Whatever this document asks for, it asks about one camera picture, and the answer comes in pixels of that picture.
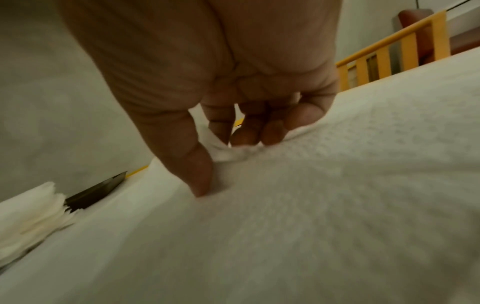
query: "hand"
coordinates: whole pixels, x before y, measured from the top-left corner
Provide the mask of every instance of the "hand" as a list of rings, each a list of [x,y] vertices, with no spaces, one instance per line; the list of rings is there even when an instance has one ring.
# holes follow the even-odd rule
[[[59,0],[67,26],[165,167],[196,196],[213,163],[188,109],[225,143],[280,142],[338,91],[341,0]],[[245,119],[232,135],[235,104]]]

